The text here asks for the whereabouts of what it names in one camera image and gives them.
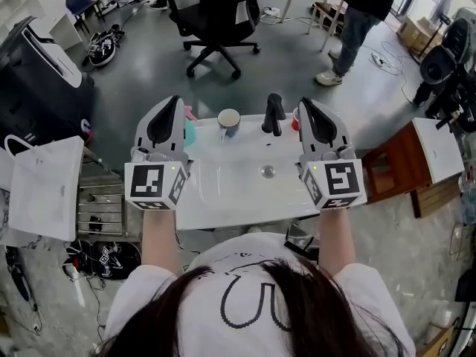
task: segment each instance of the black faucet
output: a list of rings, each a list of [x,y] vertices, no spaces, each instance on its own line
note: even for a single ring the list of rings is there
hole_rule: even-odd
[[[286,114],[281,104],[282,100],[281,96],[276,93],[270,94],[268,97],[265,121],[261,126],[261,129],[267,134],[273,132],[274,136],[281,136],[280,120],[286,119]]]

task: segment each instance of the office chair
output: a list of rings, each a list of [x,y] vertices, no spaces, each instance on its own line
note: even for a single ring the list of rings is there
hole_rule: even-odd
[[[96,17],[106,22],[104,15],[99,8],[99,3],[99,0],[66,0],[65,5],[76,18],[76,24],[78,24],[81,30],[84,33],[86,33],[86,31],[89,33],[86,22],[83,20],[83,13],[85,13],[88,9],[94,7],[94,14]]]
[[[231,75],[235,80],[241,77],[241,70],[231,58],[227,49],[231,46],[253,46],[258,54],[260,47],[256,42],[242,42],[248,38],[260,22],[260,7],[257,0],[200,0],[198,4],[178,9],[175,0],[168,0],[172,13],[170,18],[177,24],[182,37],[196,36],[198,41],[185,41],[185,50],[192,45],[205,46],[200,55],[188,66],[187,76],[193,77],[194,68],[218,51],[233,66]],[[247,20],[236,23],[239,5],[245,6]]]

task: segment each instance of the mug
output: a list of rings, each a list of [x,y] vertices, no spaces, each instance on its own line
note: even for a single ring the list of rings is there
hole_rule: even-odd
[[[297,107],[292,112],[291,127],[294,131],[299,131],[299,114],[298,114],[298,108]]]
[[[228,138],[232,138],[238,132],[241,115],[235,109],[224,109],[216,118],[222,133]]]

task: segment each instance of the person standing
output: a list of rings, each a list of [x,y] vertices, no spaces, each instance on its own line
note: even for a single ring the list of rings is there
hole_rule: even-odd
[[[341,34],[341,51],[329,51],[334,63],[331,70],[315,76],[316,82],[323,86],[342,83],[364,43],[367,33],[374,25],[384,21],[390,12],[393,0],[345,0],[347,11],[344,16],[344,29]]]

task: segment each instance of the blue chair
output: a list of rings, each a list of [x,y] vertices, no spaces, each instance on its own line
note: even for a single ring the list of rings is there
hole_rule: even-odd
[[[96,17],[106,22],[104,15],[101,13],[101,9],[99,8],[99,3],[99,0],[66,0],[66,7],[74,15],[76,18],[76,23],[84,33],[86,33],[86,31],[90,33],[86,23],[83,20],[83,14],[87,10],[94,8],[94,14]]]

